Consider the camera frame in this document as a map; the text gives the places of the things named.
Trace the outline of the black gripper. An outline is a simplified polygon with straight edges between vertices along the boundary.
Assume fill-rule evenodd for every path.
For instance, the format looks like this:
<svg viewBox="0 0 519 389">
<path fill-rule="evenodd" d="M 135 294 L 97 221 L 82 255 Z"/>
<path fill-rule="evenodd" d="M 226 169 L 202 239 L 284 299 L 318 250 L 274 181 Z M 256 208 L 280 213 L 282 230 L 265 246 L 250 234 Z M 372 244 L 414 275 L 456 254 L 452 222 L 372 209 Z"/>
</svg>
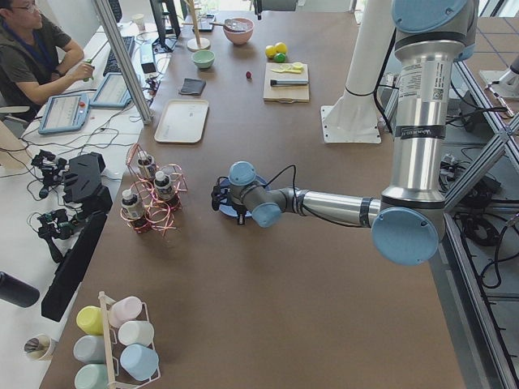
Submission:
<svg viewBox="0 0 519 389">
<path fill-rule="evenodd" d="M 231 200 L 229 197 L 229 188 L 230 183 L 229 179 L 225 176 L 220 176 L 217 178 L 215 185 L 212 188 L 211 192 L 211 204 L 212 209 L 214 211 L 219 211 L 222 205 L 230 206 Z M 244 225 L 246 219 L 246 211 L 238 210 L 237 211 L 237 224 Z"/>
</svg>

